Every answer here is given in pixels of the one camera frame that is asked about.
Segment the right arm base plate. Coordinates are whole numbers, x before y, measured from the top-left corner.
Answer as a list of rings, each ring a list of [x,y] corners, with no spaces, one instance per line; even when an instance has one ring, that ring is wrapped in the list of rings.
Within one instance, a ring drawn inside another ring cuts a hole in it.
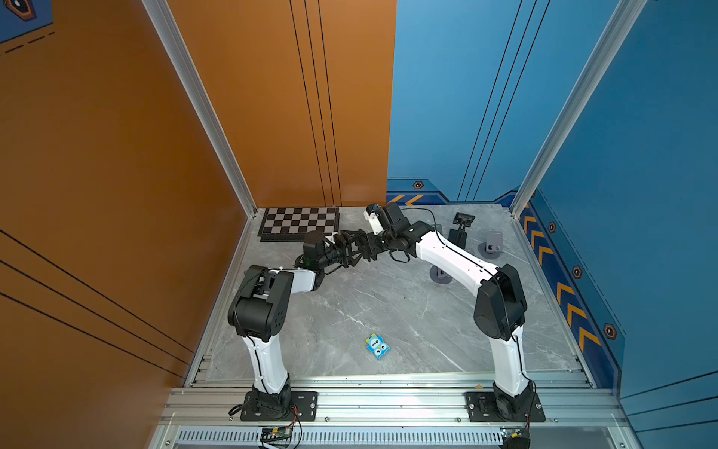
[[[529,389],[516,397],[490,390],[471,390],[464,396],[470,422],[528,422],[532,425],[546,421],[539,396]]]

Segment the grey round stand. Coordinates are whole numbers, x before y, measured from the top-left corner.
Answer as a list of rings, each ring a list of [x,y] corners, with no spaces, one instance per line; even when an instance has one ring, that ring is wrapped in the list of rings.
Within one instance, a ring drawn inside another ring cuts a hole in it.
[[[489,232],[484,242],[478,246],[480,257],[483,259],[497,259],[502,256],[504,247],[503,234],[501,232]]]
[[[432,266],[429,271],[430,278],[437,284],[450,284],[454,278],[437,266]]]

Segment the black folding phone stand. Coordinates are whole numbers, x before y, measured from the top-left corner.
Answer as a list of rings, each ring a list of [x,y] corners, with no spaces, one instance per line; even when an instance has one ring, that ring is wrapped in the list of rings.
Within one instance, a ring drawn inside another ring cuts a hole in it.
[[[449,233],[449,241],[461,249],[467,246],[467,229],[471,228],[475,216],[467,213],[456,213],[452,223],[456,228],[452,228]]]

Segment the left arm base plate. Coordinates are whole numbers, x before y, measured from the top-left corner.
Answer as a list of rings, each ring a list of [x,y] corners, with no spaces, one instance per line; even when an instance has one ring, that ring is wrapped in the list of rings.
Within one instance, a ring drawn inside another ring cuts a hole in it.
[[[292,421],[296,417],[302,422],[316,419],[319,393],[316,391],[290,391],[269,395],[251,391],[245,395],[239,419],[241,421]]]

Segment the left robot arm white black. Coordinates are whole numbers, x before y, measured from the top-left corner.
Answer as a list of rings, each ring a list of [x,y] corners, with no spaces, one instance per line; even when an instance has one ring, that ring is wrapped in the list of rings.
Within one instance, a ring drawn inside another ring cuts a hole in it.
[[[252,265],[245,272],[227,313],[230,327],[245,343],[254,370],[254,382],[241,404],[228,415],[242,420],[280,420],[296,417],[291,375],[280,349],[282,330],[292,295],[317,290],[326,269],[355,266],[364,256],[366,233],[340,231],[327,237],[312,231],[304,237],[302,254],[291,268]]]

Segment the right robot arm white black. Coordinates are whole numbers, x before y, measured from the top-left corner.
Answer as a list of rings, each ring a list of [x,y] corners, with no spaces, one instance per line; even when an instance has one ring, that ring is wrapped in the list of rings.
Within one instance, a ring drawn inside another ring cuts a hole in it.
[[[495,408],[502,419],[530,421],[538,404],[535,383],[525,368],[523,334],[527,300],[518,270],[473,256],[443,237],[435,226],[410,222],[398,205],[371,204],[364,217],[371,227],[369,253],[402,252],[441,269],[475,297],[473,319],[490,340]]]

